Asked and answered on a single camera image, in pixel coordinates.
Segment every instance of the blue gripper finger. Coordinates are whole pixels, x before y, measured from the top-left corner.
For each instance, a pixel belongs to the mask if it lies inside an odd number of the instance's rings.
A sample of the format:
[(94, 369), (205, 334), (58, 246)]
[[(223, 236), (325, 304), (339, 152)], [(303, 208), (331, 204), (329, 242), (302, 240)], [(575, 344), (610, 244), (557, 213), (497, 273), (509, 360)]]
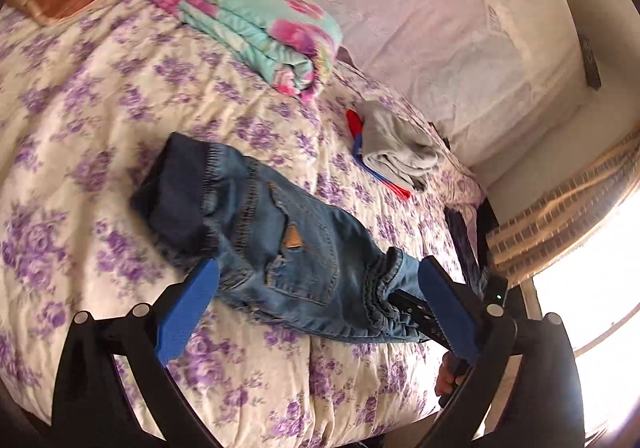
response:
[(158, 324), (156, 356), (162, 365), (179, 358), (184, 352), (202, 314), (215, 297), (219, 282), (218, 263), (213, 259), (207, 261), (200, 271), (189, 275), (182, 295)]
[(431, 308), (453, 354), (473, 366), (480, 354), (476, 345), (476, 321), (445, 277), (448, 275), (443, 275), (429, 257), (420, 262), (418, 285), (424, 301)]

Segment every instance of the jeans back pocket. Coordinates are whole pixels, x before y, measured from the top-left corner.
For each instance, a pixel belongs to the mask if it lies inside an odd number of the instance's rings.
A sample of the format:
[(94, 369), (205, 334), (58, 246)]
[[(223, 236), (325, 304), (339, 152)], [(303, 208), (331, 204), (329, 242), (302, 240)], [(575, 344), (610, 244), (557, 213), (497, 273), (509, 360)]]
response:
[(266, 266), (268, 287), (321, 305), (334, 293), (338, 278), (334, 241), (322, 218), (321, 202), (295, 186), (269, 183), (271, 199), (284, 215), (276, 258)]

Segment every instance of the bed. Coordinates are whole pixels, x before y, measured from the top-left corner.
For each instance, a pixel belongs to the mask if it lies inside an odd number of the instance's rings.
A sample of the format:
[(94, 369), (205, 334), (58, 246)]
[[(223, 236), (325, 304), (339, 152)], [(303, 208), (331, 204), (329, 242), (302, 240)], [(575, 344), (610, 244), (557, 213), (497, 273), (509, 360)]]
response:
[[(2, 9), (0, 378), (12, 398), (50, 422), (72, 315), (120, 316), (180, 280), (128, 206), (172, 131), (260, 159), (353, 213), (381, 248), (433, 254), (462, 281), (444, 206), (473, 223), (481, 189), (447, 152), (426, 192), (397, 199), (351, 160), (344, 114), (360, 99), (442, 143), (406, 99), (345, 64), (301, 104), (148, 0), (109, 0), (53, 28)], [(267, 327), (214, 300), (169, 370), (224, 446), (317, 448), (434, 411), (442, 354), (433, 342), (350, 345)], [(140, 423), (159, 434), (117, 364)]]

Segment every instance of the folded blanket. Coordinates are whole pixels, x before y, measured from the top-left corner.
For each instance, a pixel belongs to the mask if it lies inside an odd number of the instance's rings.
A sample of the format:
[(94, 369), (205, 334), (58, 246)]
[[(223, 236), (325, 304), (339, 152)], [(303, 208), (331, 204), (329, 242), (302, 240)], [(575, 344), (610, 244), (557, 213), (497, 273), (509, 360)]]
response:
[(426, 173), (444, 160), (440, 146), (380, 102), (359, 104), (357, 111), (363, 120), (360, 153), (364, 164), (406, 190), (423, 191)]
[(342, 33), (310, 0), (152, 0), (232, 48), (283, 94), (310, 101), (331, 73)]

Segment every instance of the leather patch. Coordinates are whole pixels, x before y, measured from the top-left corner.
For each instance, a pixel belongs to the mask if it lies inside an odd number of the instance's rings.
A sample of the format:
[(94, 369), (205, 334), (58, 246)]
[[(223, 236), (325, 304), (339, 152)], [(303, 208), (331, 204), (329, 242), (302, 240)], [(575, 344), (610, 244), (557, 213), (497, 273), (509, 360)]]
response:
[(284, 239), (282, 240), (282, 245), (285, 248), (299, 248), (302, 246), (302, 237), (300, 237), (300, 232), (295, 224), (289, 223), (287, 226), (287, 230), (284, 232)]

